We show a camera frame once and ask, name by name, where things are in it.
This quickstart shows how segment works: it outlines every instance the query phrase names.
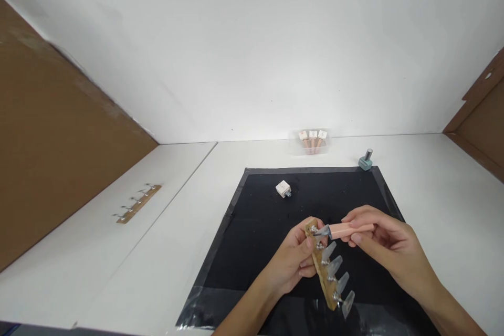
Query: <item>white cube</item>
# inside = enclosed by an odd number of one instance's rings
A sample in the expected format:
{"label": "white cube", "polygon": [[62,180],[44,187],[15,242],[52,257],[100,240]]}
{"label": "white cube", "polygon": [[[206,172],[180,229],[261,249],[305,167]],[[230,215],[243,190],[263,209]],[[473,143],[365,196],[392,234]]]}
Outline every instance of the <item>white cube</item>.
{"label": "white cube", "polygon": [[285,180],[282,180],[280,184],[276,186],[278,194],[282,196],[282,198],[285,198],[285,194],[289,192],[290,194],[290,185],[285,182]]}

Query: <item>white shelf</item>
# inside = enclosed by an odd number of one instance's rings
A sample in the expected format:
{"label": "white shelf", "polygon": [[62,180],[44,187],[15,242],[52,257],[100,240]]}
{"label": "white shelf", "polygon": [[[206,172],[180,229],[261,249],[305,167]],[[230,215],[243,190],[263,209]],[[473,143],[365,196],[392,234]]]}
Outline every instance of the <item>white shelf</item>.
{"label": "white shelf", "polygon": [[331,142],[328,154],[302,157],[286,154],[288,141],[219,143],[78,326],[176,334],[175,323],[244,168],[356,166],[366,149],[373,148],[374,164],[442,282],[489,335],[499,334],[504,329],[502,184],[442,134]]}
{"label": "white shelf", "polygon": [[[0,274],[0,320],[73,327],[214,145],[158,146],[16,260]],[[163,187],[116,223],[145,183]]]}

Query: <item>nail polish bottle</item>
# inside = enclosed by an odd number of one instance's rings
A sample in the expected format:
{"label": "nail polish bottle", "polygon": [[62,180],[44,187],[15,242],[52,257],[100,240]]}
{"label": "nail polish bottle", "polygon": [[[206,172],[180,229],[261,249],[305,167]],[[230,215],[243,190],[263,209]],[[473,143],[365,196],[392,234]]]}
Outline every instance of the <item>nail polish bottle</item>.
{"label": "nail polish bottle", "polygon": [[373,150],[368,149],[366,155],[359,159],[359,167],[364,169],[365,171],[368,171],[373,165],[373,161],[371,160],[372,153]]}

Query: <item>black mat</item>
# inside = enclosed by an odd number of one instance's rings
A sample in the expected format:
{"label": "black mat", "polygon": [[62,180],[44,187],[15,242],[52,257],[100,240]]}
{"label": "black mat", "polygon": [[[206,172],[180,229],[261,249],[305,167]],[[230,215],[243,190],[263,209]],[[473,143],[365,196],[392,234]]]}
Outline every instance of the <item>black mat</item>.
{"label": "black mat", "polygon": [[[291,198],[275,186],[285,180]],[[179,327],[216,328],[269,262],[285,235],[314,216],[339,223],[368,204],[404,221],[378,167],[245,169],[232,202],[177,321]],[[263,335],[436,335],[427,315],[390,274],[359,248],[337,241],[337,273],[355,292],[347,320],[327,308],[318,277],[302,279],[266,320]]]}

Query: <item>white wall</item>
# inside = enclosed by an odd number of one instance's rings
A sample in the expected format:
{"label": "white wall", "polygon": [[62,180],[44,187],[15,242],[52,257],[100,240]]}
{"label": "white wall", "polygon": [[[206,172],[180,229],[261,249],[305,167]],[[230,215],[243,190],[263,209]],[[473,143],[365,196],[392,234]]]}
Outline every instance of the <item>white wall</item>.
{"label": "white wall", "polygon": [[440,132],[504,0],[8,0],[161,143]]}

